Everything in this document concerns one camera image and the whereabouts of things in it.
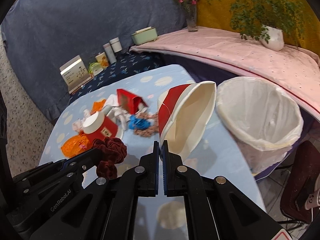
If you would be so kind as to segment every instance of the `red box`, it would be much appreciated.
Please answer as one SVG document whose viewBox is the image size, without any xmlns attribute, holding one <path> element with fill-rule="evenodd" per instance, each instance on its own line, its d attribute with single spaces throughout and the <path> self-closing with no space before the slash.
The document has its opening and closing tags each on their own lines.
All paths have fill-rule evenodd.
<svg viewBox="0 0 320 240">
<path fill-rule="evenodd" d="M 138 105 L 142 103 L 145 107 L 148 105 L 139 97 L 127 90 L 117 89 L 119 105 L 126 110 L 129 114 L 138 112 Z"/>
</svg>

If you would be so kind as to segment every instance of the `bin liner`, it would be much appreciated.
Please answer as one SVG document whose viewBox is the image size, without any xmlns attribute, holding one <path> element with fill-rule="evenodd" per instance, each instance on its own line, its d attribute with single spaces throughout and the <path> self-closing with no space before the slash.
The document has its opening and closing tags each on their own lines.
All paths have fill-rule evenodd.
<svg viewBox="0 0 320 240">
<path fill-rule="evenodd" d="M 221 83 L 216 110 L 253 173 L 282 161 L 302 132 L 298 104 L 263 78 L 236 77 Z"/>
</svg>

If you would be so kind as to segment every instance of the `navy patterned cloth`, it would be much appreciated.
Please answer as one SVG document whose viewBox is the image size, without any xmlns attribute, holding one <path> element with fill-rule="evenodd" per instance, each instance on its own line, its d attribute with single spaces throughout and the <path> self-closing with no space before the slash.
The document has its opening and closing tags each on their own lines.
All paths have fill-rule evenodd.
<svg viewBox="0 0 320 240">
<path fill-rule="evenodd" d="M 101 87 L 162 66 L 164 66 L 164 61 L 158 53 L 128 52 L 124 55 L 123 59 L 117 60 L 117 62 L 101 71 L 87 84 L 83 85 L 76 93 L 70 95 L 70 103 Z"/>
</svg>

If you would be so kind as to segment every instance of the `pink tablecloth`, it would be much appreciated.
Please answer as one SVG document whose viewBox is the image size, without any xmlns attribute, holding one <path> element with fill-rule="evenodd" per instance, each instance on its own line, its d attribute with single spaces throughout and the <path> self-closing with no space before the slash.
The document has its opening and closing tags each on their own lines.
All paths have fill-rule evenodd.
<svg viewBox="0 0 320 240">
<path fill-rule="evenodd" d="M 205 27 L 161 35 L 132 50 L 184 56 L 238 75 L 263 77 L 284 88 L 320 121 L 319 57 L 311 51 L 287 45 L 273 51 L 258 41 L 241 40 L 238 33 Z"/>
</svg>

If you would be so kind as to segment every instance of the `silver screw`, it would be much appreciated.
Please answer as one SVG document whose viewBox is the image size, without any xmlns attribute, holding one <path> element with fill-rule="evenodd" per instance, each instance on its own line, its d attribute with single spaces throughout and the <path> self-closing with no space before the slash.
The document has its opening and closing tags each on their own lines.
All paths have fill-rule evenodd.
<svg viewBox="0 0 320 240">
<path fill-rule="evenodd" d="M 103 184 L 105 184 L 107 182 L 107 180 L 104 178 L 104 177 L 100 177 L 100 178 L 97 178 L 96 179 L 96 183 L 98 184 L 98 185 L 103 185 Z"/>
<path fill-rule="evenodd" d="M 179 172 L 186 172 L 186 171 L 188 170 L 188 168 L 187 168 L 186 166 L 179 166 L 179 167 L 177 168 L 177 170 L 178 170 Z"/>
<path fill-rule="evenodd" d="M 226 178 L 223 176 L 216 177 L 216 182 L 219 184 L 225 184 L 227 182 Z"/>
<path fill-rule="evenodd" d="M 144 167 L 142 167 L 142 166 L 135 167 L 134 171 L 136 173 L 143 173 L 144 172 Z"/>
</svg>

